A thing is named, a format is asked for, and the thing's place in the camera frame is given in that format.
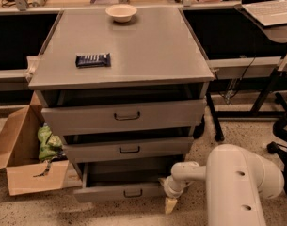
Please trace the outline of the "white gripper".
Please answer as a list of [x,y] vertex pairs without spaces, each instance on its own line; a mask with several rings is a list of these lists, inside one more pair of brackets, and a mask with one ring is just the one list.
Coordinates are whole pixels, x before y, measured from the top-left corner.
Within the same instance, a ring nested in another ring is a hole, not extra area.
[[187,187],[187,182],[177,181],[172,176],[158,178],[158,181],[167,195],[165,199],[165,213],[170,214],[177,204],[177,199],[183,194],[184,189]]

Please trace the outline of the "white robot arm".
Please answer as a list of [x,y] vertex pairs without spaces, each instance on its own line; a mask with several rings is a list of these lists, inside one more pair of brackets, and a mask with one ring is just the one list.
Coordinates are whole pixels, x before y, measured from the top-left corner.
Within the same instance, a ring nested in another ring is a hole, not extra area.
[[167,214],[197,180],[206,184],[208,226],[266,226],[261,198],[274,199],[284,187],[275,163],[242,147],[222,144],[210,152],[204,166],[179,162],[160,180]]

